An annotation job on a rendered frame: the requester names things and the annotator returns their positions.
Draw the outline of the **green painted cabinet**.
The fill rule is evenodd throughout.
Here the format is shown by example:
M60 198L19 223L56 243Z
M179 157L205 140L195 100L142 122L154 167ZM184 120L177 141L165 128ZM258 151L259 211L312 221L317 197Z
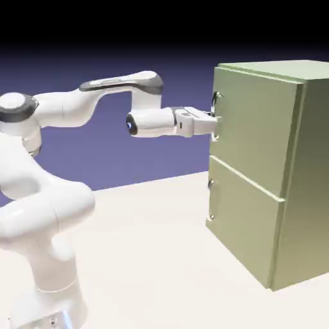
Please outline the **green painted cabinet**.
M274 272L267 289L284 289L329 273L329 62L279 60L225 63L218 67L303 82L285 205L278 223Z

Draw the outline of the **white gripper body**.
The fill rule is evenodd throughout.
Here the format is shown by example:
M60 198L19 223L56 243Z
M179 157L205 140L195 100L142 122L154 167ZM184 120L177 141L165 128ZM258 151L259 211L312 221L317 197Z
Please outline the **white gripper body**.
M190 115L188 133L191 136L211 134L215 131L218 119L210 112L198 110L194 107L185 107Z

